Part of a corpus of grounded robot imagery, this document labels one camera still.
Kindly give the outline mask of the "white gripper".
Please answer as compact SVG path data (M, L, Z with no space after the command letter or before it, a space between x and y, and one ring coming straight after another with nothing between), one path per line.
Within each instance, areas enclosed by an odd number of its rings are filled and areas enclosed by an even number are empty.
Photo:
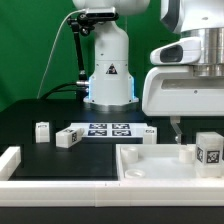
M192 66L155 67L145 78L142 110L169 116L181 145L179 116L224 116L224 77L195 77Z

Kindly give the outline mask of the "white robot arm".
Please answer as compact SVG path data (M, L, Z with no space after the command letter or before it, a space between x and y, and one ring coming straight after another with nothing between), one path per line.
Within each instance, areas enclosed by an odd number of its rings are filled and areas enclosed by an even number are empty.
M182 139L177 119L224 116L224 0L72 0L78 25L95 33L94 71L88 107L115 111L132 104L128 75L129 39L118 28L120 16L144 13L156 4L151 22L140 24L140 47L150 52L140 99L148 117L168 117Z

